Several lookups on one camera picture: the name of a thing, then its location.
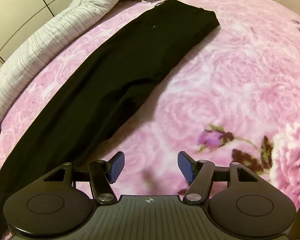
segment folded black pants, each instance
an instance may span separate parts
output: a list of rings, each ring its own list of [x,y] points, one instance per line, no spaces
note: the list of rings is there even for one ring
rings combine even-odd
[[[144,103],[191,48],[219,25],[212,11],[167,0],[96,49],[59,89],[0,170],[5,201],[64,162],[81,165]]]

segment crosshair symbol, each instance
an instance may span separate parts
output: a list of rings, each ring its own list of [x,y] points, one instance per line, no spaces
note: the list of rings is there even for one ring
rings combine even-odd
[[[149,204],[151,204],[151,203],[154,201],[154,199],[153,199],[153,198],[147,198],[146,201],[147,201]]]

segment purple rosebud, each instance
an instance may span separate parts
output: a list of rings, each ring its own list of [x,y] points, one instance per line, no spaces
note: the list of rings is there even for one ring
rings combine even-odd
[[[221,141],[222,141],[222,136],[223,133],[219,131],[209,131],[209,130],[204,130],[202,133],[199,135],[198,138],[198,144],[199,145],[204,145],[208,149],[217,149],[221,146]]]

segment white striped fabric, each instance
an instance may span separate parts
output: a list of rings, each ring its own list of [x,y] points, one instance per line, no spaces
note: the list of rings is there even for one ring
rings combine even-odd
[[[0,68],[0,123],[31,80],[65,46],[99,21],[119,0],[73,0],[32,34]]]

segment pink floral bed sheet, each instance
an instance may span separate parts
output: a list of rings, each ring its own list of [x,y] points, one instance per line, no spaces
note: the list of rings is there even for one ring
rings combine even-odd
[[[220,27],[88,161],[125,153],[125,168],[113,185],[118,196],[183,195],[188,185],[177,165],[182,150],[217,166],[237,161],[299,208],[300,16],[271,0],[180,1],[215,11]],[[2,122],[0,168],[88,55],[156,3],[120,1],[38,74]],[[216,184],[212,195],[224,187]],[[89,191],[86,184],[81,189]]]

